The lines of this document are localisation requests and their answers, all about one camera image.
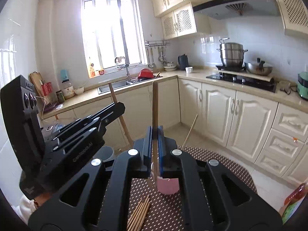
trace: tiled floor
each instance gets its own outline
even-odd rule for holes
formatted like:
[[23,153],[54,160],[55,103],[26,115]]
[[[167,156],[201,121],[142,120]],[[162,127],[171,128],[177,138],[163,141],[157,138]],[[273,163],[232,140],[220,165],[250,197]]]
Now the tiled floor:
[[[182,124],[178,124],[164,130],[164,135],[166,137],[175,139],[177,145],[182,145],[188,134],[188,131],[189,128]],[[187,146],[196,146],[199,148],[215,151],[245,167],[254,180],[259,196],[262,197],[277,211],[280,209],[280,207],[282,207],[285,198],[295,189],[294,186],[289,185],[282,179],[272,176],[266,171],[262,171],[262,169],[258,168],[253,163],[245,160],[239,160],[240,157],[236,154],[232,154],[231,151],[223,148],[215,142],[212,142],[211,140],[198,135],[196,132],[191,133],[191,136],[187,142]]]

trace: white cloth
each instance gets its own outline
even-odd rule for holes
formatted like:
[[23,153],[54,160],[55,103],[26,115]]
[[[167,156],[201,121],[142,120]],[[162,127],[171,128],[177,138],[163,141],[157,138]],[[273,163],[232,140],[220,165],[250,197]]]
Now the white cloth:
[[29,200],[25,195],[20,198],[19,206],[12,206],[12,208],[26,224],[30,215],[36,210],[34,200]]

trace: range hood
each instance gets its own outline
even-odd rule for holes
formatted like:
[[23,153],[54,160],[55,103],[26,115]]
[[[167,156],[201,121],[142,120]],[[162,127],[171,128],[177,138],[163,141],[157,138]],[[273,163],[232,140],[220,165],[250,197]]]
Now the range hood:
[[275,0],[213,0],[193,7],[193,11],[217,20],[240,16],[279,15]]

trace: faucet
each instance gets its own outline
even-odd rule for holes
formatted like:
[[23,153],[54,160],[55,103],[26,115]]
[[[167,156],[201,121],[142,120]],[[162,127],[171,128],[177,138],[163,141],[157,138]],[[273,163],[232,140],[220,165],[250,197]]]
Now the faucet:
[[131,80],[131,76],[130,76],[129,71],[128,71],[129,64],[126,63],[126,58],[124,56],[116,57],[115,58],[115,63],[120,63],[123,59],[125,60],[125,64],[118,65],[118,67],[125,67],[126,68],[127,80],[130,81]]

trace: white cup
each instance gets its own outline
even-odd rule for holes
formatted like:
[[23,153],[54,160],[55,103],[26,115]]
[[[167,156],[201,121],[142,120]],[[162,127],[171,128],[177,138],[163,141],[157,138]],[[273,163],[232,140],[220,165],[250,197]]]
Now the white cup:
[[185,69],[186,69],[186,74],[190,74],[190,73],[192,73],[193,72],[193,69],[192,69],[193,67],[186,67]]

